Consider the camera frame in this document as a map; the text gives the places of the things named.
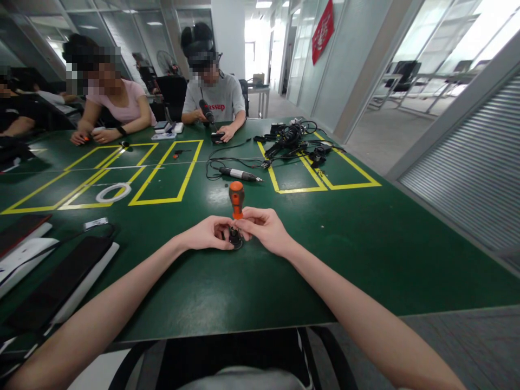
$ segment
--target pink t-shirt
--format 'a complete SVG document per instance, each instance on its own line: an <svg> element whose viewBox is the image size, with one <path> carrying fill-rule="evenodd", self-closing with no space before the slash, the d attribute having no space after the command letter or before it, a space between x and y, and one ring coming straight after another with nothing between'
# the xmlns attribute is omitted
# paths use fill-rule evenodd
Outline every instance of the pink t-shirt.
<svg viewBox="0 0 520 390"><path fill-rule="evenodd" d="M97 105L105 106L109 109L114 118L116 118L122 124L126 125L141 116L141 110L139 109L139 103L137 103L137 99L145 95L145 91L135 81L128 81L124 79L122 79L122 81L128 94L127 107L116 107L110 102L110 99L107 97L107 95L95 94L94 87L90 87L88 89L87 99L93 101ZM155 126L157 124L157 120L155 119L155 115L153 114L151 108L150 114L152 114L152 126Z"/></svg>

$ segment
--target standing fan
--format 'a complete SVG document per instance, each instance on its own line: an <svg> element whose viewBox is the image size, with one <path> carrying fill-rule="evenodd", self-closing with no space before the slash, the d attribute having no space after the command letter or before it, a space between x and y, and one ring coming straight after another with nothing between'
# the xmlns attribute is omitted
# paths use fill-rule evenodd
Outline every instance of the standing fan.
<svg viewBox="0 0 520 390"><path fill-rule="evenodd" d="M175 64L175 59L167 51L159 50L157 52L157 62L164 74L175 75L179 73L179 68Z"/></svg>

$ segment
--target small orange object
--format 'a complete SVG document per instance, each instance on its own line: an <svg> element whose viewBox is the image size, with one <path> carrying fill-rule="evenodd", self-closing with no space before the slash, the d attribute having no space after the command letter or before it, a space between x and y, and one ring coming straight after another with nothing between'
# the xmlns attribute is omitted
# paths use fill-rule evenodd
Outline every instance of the small orange object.
<svg viewBox="0 0 520 390"><path fill-rule="evenodd" d="M242 214L242 205L244 204L244 186L240 181L234 181L229 186L229 198L231 199L231 204L233 205L233 218L234 219L242 219L244 215Z"/></svg>

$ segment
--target wristwatch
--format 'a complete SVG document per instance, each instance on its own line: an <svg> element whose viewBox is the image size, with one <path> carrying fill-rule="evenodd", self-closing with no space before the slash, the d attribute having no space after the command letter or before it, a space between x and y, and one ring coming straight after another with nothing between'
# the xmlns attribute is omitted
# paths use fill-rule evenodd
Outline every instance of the wristwatch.
<svg viewBox="0 0 520 390"><path fill-rule="evenodd" d="M115 128L118 132L121 133L123 137L126 137L128 134L126 133L125 129L123 129L121 126Z"/></svg>

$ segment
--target ceiling light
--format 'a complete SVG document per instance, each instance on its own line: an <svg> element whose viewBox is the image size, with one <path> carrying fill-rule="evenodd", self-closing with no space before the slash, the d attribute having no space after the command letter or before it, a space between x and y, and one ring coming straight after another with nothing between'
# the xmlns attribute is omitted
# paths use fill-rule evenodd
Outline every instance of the ceiling light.
<svg viewBox="0 0 520 390"><path fill-rule="evenodd" d="M258 2L256 3L256 8L270 8L272 2Z"/></svg>

